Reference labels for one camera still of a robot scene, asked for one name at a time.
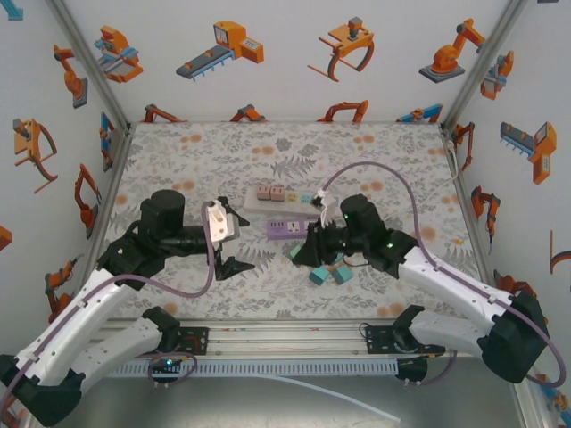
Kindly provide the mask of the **purple power strip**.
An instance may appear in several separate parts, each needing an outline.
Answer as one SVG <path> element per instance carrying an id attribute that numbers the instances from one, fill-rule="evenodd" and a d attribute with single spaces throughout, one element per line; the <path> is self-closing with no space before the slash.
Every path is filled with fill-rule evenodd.
<path id="1" fill-rule="evenodd" d="M 266 236 L 269 241 L 304 239 L 311 218 L 277 218 L 266 222 Z"/>

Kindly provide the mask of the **white power strip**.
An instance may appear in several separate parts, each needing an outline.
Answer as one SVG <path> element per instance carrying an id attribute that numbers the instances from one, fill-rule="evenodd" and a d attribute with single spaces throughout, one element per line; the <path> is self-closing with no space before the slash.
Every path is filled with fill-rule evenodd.
<path id="1" fill-rule="evenodd" d="M 319 213 L 317 208 L 310 203 L 312 197 L 313 193 L 310 191 L 285 190 L 283 202 L 259 200 L 257 188 L 254 186 L 246 189 L 243 206 L 250 212 L 309 216 Z"/>

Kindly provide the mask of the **white plastic tube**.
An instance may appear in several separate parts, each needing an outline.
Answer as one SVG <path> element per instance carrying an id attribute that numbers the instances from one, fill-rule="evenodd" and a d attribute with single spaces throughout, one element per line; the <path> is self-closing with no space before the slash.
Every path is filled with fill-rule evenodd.
<path id="1" fill-rule="evenodd" d="M 264 380 L 268 380 L 268 381 L 273 381 L 273 382 L 279 382 L 279 383 L 287 383 L 287 384 L 302 387 L 302 388 L 305 388 L 305 389 L 308 389 L 311 391 L 316 391 L 316 392 L 325 394 L 329 397 L 333 397 L 333 398 L 340 399 L 340 400 L 343 400 L 345 402 L 351 403 L 354 406 L 365 409 L 371 413 L 374 413 L 377 416 L 381 416 L 381 417 L 384 417 L 386 419 L 389 419 L 389 420 L 391 420 L 397 424 L 399 424 L 401 422 L 401 419 L 398 416 L 394 416 L 388 412 L 385 412 L 382 409 L 370 406 L 369 404 L 366 404 L 366 403 L 364 403 L 360 400 L 357 400 L 355 398 L 349 397 L 349 396 L 342 394 L 340 392 L 332 391 L 332 390 L 317 386 L 317 385 L 312 384 L 312 383 L 306 383 L 306 382 L 295 380 L 292 378 L 286 378 L 286 377 L 274 376 L 274 375 L 256 375 L 256 378 L 264 379 Z"/>

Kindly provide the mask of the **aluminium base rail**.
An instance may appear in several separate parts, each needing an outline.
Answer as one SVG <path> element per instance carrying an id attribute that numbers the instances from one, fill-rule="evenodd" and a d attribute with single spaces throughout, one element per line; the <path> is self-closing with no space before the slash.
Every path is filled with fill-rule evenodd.
<path id="1" fill-rule="evenodd" d="M 190 320 L 183 327 L 207 327 L 206 358 L 310 359 L 366 358 L 364 325 L 388 319 Z"/>

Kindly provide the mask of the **aluminium frame post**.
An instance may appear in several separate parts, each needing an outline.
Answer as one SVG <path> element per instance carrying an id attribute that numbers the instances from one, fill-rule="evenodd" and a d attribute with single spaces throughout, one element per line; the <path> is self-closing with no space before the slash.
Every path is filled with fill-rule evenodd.
<path id="1" fill-rule="evenodd" d="M 69 8 L 64 0 L 45 0 L 51 14 L 56 19 L 58 26 L 66 36 L 71 49 L 79 58 L 87 76 L 91 79 L 95 89 L 101 96 L 104 105 L 115 119 L 115 124 L 127 134 L 130 130 L 130 120 L 127 118 L 116 96 L 112 92 L 107 79 L 100 70 L 95 56 L 92 54 L 79 25 L 73 19 Z"/>
<path id="2" fill-rule="evenodd" d="M 478 55 L 473 68 L 468 73 L 467 80 L 451 104 L 450 110 L 443 122 L 443 133 L 445 135 L 449 135 L 459 122 L 460 116 L 468 107 L 469 102 L 492 65 L 492 60 L 496 58 L 501 46 L 517 23 L 518 18 L 529 1 L 530 0 L 508 0 L 499 19 L 492 28 L 490 36 L 484 43 L 484 47 Z"/>

